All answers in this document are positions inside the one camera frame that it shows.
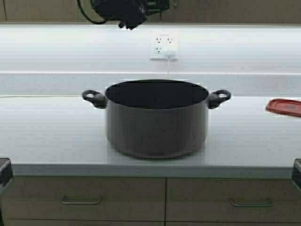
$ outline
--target pot rim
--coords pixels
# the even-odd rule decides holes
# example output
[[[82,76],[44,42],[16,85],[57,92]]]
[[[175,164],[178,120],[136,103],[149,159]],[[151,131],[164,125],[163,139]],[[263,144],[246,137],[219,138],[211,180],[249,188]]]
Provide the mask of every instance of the pot rim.
[[[197,86],[203,88],[204,90],[206,90],[206,92],[207,92],[207,97],[206,97],[204,100],[202,100],[202,101],[200,101],[200,102],[198,102],[198,103],[196,103],[196,104],[193,104],[193,105],[184,106],[184,107],[177,107],[177,108],[170,108],[170,109],[146,109],[146,108],[139,108],[139,107],[130,107],[130,106],[121,105],[121,104],[119,104],[119,103],[116,103],[116,102],[114,102],[114,101],[112,101],[111,99],[108,98],[108,96],[107,96],[107,91],[109,90],[109,88],[111,88],[112,86],[116,86],[116,85],[123,84],[123,83],[127,83],[127,82],[133,82],[133,81],[137,81],[137,82],[140,82],[140,81],[176,81],[176,82],[183,82],[183,83],[187,83],[187,84],[191,84],[191,85],[197,85]],[[114,85],[111,85],[111,86],[109,86],[109,87],[105,90],[104,95],[105,95],[105,98],[106,98],[108,101],[111,101],[111,102],[114,103],[115,105],[119,105],[119,106],[122,106],[122,107],[125,107],[125,108],[132,108],[132,109],[145,110],[145,111],[152,111],[152,112],[153,112],[153,111],[160,111],[160,112],[161,112],[161,111],[181,110],[181,109],[184,109],[184,108],[189,108],[189,107],[193,107],[193,106],[199,105],[200,103],[205,103],[205,102],[207,101],[207,99],[209,98],[210,93],[209,93],[209,91],[208,91],[206,88],[200,86],[199,84],[192,83],[192,82],[181,81],[181,80],[171,80],[171,79],[140,79],[140,80],[129,80],[129,81],[124,81],[124,82],[120,82],[120,83],[116,83],[116,84],[114,84]]]

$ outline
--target upper cabinet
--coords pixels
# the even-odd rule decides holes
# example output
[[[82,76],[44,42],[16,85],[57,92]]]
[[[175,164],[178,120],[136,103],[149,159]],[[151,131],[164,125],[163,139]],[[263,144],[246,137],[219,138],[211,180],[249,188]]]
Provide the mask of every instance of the upper cabinet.
[[[0,0],[0,21],[87,22],[77,0]],[[90,0],[81,0],[96,21]],[[170,0],[170,9],[148,18],[158,23],[301,23],[300,0]]]
[[[5,21],[4,3],[0,0],[0,21]]]
[[[199,23],[301,23],[299,0],[199,0]]]
[[[86,21],[81,15],[76,0],[5,0],[7,19],[10,22],[78,22]],[[88,0],[83,7],[92,18]]]

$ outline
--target wooden cabinet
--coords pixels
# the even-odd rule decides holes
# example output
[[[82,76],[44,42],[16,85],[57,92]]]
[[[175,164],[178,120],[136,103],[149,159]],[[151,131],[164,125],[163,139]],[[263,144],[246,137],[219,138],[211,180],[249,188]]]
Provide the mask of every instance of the wooden cabinet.
[[[86,22],[76,0],[4,0],[9,22]],[[90,18],[101,21],[90,0],[81,0]],[[299,0],[170,0],[170,9],[151,23],[301,23]],[[5,20],[0,0],[0,21]]]
[[[86,13],[101,20],[91,9],[89,0],[82,0]],[[80,22],[86,21],[76,0],[5,0],[10,22]]]
[[[162,13],[162,22],[196,23],[198,6],[199,0],[170,0],[170,9]]]
[[[160,222],[8,220],[7,226],[164,226]]]
[[[5,21],[4,2],[0,0],[0,21]]]
[[[301,23],[299,0],[199,0],[198,23]]]
[[[1,199],[5,219],[163,222],[165,179],[23,177]]]
[[[290,180],[171,178],[166,198],[167,221],[301,222],[301,193]]]
[[[166,226],[300,226],[299,223],[166,223]]]

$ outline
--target white cable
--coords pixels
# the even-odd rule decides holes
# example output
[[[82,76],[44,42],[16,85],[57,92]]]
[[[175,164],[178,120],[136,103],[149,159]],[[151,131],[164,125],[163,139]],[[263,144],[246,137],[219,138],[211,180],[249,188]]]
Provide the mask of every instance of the white cable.
[[[80,97],[76,95],[0,95],[0,98],[15,98],[15,97],[34,97],[34,98],[45,98],[45,97]]]
[[[167,69],[167,79],[169,80],[169,71],[170,71],[170,58],[168,58],[168,69]]]

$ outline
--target outlet cover plate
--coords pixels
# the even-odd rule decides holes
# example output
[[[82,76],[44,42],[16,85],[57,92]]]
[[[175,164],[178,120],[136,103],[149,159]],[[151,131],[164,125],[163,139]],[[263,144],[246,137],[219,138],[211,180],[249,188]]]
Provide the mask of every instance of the outlet cover plate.
[[[161,46],[161,52],[158,53],[156,48]],[[179,49],[179,32],[178,31],[153,31],[150,36],[150,58],[151,60],[177,60]]]

